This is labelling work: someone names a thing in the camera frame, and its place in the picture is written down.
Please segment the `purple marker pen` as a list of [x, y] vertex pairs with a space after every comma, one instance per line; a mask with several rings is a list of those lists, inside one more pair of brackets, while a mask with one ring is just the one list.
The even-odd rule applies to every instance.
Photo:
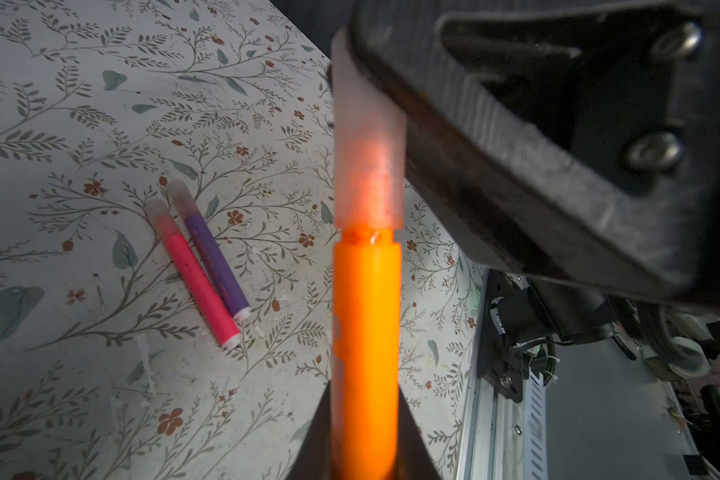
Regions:
[[167, 190], [217, 293], [233, 319], [245, 323], [251, 315], [251, 306], [187, 185], [171, 180]]

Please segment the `pink red marker pen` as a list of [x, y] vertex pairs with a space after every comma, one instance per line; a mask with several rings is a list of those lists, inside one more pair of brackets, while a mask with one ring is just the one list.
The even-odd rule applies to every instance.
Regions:
[[217, 343], [223, 349], [238, 347], [242, 341], [242, 334], [191, 250], [167, 205], [160, 199], [151, 199], [145, 203], [145, 212]]

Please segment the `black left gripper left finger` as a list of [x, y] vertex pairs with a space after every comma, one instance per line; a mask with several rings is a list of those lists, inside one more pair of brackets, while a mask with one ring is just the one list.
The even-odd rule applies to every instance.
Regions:
[[326, 384], [287, 480], [331, 478], [331, 382]]

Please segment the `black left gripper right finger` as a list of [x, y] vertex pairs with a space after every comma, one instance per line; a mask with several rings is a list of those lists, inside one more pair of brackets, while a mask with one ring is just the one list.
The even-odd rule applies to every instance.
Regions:
[[400, 480], [440, 479], [401, 389], [398, 389], [395, 478]]

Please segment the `bright orange marker pen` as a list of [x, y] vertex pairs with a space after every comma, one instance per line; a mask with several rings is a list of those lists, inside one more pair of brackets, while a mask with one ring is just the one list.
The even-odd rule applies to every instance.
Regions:
[[401, 247], [351, 227], [333, 252], [331, 475], [390, 479], [397, 456]]

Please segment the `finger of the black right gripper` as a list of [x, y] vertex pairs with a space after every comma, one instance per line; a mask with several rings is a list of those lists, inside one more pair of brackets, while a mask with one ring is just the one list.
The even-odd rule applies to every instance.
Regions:
[[347, 37], [474, 261], [720, 306], [720, 1], [359, 1]]

